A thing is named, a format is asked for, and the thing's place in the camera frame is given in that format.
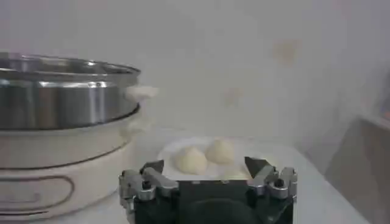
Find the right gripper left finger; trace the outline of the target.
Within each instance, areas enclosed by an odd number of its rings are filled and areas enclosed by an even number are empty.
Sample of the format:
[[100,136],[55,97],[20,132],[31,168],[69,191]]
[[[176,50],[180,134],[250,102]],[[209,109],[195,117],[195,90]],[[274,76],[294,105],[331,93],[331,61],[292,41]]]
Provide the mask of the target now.
[[162,175],[165,162],[163,159],[145,163],[139,170],[123,170],[118,177],[119,201],[128,211],[135,210],[135,200],[152,201],[159,192],[163,197],[170,197],[179,189],[179,183]]

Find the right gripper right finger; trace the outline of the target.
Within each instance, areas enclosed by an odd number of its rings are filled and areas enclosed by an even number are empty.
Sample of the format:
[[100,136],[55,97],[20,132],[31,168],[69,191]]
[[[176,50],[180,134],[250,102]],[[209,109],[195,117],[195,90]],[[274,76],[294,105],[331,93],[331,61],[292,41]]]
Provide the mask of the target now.
[[297,170],[295,168],[284,167],[278,171],[266,159],[249,156],[244,157],[244,162],[252,177],[248,185],[258,196],[268,195],[278,200],[296,198]]

